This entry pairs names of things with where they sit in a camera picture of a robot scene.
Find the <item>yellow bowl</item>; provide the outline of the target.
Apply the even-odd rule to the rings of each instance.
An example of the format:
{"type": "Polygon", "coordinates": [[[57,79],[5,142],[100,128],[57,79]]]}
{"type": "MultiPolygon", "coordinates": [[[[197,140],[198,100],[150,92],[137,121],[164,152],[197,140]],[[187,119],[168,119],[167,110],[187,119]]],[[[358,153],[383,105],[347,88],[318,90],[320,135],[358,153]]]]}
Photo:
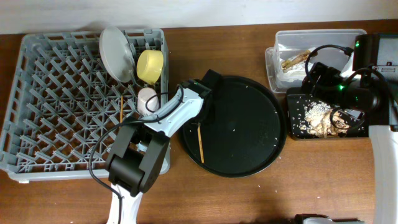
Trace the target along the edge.
{"type": "Polygon", "coordinates": [[[153,85],[161,76],[164,56],[159,50],[145,50],[137,61],[137,76],[142,81],[153,85]]]}

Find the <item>pink cup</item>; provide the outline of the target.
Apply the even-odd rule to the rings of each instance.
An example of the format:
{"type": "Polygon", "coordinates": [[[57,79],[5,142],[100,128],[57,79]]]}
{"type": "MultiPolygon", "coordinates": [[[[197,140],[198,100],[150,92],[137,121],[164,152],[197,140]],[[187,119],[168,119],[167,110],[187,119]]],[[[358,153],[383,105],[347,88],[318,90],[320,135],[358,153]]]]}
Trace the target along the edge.
{"type": "Polygon", "coordinates": [[[142,88],[137,96],[137,110],[143,116],[148,116],[160,107],[156,91],[152,88],[142,88]]]}

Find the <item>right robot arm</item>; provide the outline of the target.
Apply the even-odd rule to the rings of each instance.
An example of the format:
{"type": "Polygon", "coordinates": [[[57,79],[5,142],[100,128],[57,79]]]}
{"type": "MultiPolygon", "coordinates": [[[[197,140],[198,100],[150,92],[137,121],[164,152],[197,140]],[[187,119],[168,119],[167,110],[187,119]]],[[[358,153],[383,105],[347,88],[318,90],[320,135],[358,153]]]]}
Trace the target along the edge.
{"type": "Polygon", "coordinates": [[[337,49],[353,58],[352,74],[344,78],[333,67],[310,67],[306,60],[302,91],[334,105],[334,113],[364,113],[374,155],[374,222],[397,223],[397,34],[359,35],[354,47],[337,49]]]}

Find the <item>clear plastic bin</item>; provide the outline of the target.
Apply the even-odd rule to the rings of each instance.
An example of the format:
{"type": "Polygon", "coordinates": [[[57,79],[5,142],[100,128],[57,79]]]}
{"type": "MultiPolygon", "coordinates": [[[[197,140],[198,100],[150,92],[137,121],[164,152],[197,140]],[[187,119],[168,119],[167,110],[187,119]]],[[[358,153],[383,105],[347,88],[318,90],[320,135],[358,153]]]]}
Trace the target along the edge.
{"type": "Polygon", "coordinates": [[[285,93],[289,88],[300,87],[306,77],[304,61],[289,68],[282,65],[300,54],[313,51],[321,45],[333,44],[354,47],[355,38],[365,34],[363,29],[312,29],[283,30],[275,35],[275,44],[265,52],[267,78],[274,93],[285,93]]]}

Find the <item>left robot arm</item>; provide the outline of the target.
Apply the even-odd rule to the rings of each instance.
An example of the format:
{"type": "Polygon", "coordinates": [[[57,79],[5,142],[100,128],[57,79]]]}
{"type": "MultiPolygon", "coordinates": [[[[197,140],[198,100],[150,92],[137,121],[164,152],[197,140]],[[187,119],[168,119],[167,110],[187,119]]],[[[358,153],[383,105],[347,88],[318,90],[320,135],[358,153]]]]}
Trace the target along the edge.
{"type": "Polygon", "coordinates": [[[142,119],[128,117],[98,139],[95,149],[113,131],[118,132],[105,162],[110,184],[93,177],[112,192],[108,223],[136,222],[142,196],[162,172],[170,138],[185,123],[207,117],[213,93],[222,80],[221,74],[209,70],[201,80],[183,82],[175,96],[157,111],[142,119]]]}

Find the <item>pale green plate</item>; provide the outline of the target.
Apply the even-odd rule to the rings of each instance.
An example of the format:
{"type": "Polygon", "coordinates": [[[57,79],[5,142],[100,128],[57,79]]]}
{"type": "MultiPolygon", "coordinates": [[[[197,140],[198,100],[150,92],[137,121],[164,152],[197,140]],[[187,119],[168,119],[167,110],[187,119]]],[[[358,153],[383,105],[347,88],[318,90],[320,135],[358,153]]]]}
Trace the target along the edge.
{"type": "Polygon", "coordinates": [[[122,83],[132,80],[136,64],[129,42],[121,30],[113,26],[105,28],[99,38],[99,51],[102,63],[112,78],[122,83]]]}

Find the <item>food scraps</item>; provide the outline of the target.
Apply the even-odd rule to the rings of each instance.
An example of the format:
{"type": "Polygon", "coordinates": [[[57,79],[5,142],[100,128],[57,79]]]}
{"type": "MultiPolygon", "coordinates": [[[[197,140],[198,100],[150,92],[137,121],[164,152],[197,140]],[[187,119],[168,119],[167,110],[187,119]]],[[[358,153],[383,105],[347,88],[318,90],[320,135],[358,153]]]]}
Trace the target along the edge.
{"type": "Polygon", "coordinates": [[[312,102],[304,107],[303,121],[300,122],[300,132],[318,138],[327,138],[346,134],[351,127],[342,118],[342,113],[332,114],[332,108],[326,103],[312,102]]]}

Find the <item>black rectangular waste tray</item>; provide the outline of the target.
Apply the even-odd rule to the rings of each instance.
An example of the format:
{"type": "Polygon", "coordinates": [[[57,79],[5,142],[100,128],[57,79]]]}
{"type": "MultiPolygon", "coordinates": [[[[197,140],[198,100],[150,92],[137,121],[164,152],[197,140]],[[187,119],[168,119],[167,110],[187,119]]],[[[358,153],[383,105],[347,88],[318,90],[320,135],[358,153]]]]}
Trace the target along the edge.
{"type": "MultiPolygon", "coordinates": [[[[326,103],[318,98],[315,98],[312,95],[305,94],[301,92],[299,87],[289,88],[286,92],[286,100],[287,100],[287,109],[288,109],[288,117],[290,120],[290,133],[292,137],[296,140],[299,139],[326,139],[326,138],[318,138],[315,136],[311,136],[309,134],[302,134],[300,132],[300,122],[303,121],[304,117],[304,107],[309,106],[310,103],[326,103]]],[[[335,105],[331,105],[326,103],[333,109],[336,108],[335,105]]],[[[342,118],[348,122],[351,126],[346,134],[339,134],[336,136],[328,136],[328,139],[331,138],[366,138],[368,137],[368,123],[364,120],[364,114],[355,110],[338,110],[338,112],[342,113],[342,118]]]]}

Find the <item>round black tray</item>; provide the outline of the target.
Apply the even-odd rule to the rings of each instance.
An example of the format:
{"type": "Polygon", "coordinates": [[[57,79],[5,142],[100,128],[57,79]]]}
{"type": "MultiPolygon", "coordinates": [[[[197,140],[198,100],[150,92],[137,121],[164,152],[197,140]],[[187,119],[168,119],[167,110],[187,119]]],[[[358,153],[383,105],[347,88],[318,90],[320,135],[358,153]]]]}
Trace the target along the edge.
{"type": "Polygon", "coordinates": [[[266,87],[225,76],[215,97],[215,120],[201,125],[205,163],[200,160],[196,123],[179,131],[185,152],[203,169],[222,177],[246,177],[269,167],[286,138],[284,111],[266,87]]]}

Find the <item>grey plastic dishwasher rack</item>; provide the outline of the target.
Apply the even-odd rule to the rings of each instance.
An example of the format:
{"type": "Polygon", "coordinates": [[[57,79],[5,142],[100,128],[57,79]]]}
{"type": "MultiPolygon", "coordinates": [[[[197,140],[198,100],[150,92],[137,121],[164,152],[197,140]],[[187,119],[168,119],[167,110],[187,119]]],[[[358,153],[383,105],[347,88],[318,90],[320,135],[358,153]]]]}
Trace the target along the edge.
{"type": "Polygon", "coordinates": [[[123,119],[140,117],[137,96],[146,83],[122,83],[106,71],[99,32],[29,34],[22,38],[8,102],[2,104],[1,170],[27,184],[106,178],[104,163],[123,119]]]}

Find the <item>wooden chopstick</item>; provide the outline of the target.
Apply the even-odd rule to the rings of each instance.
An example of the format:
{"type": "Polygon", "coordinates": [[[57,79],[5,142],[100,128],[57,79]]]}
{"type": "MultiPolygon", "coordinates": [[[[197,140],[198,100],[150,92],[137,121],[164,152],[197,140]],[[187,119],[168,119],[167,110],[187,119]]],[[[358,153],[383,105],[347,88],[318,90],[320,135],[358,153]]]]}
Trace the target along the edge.
{"type": "Polygon", "coordinates": [[[201,125],[200,125],[200,123],[198,123],[197,135],[198,135],[198,144],[199,144],[200,160],[201,160],[201,163],[204,164],[204,163],[205,163],[205,160],[204,160],[204,154],[203,154],[203,144],[202,144],[202,138],[201,138],[201,125]]]}
{"type": "Polygon", "coordinates": [[[124,96],[120,97],[120,112],[119,112],[119,122],[123,122],[123,106],[124,106],[124,96]]]}

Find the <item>snack wrapper waste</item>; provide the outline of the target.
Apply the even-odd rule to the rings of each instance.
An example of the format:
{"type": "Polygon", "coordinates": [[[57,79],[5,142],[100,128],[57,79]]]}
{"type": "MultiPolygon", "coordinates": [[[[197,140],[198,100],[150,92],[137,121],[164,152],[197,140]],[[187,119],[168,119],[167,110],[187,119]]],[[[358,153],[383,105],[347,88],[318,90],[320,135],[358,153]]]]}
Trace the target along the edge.
{"type": "Polygon", "coordinates": [[[299,53],[298,55],[294,56],[293,59],[287,59],[281,63],[282,70],[288,70],[289,68],[293,67],[294,65],[306,61],[308,59],[308,56],[310,55],[312,51],[311,50],[306,50],[302,53],[299,53]]]}

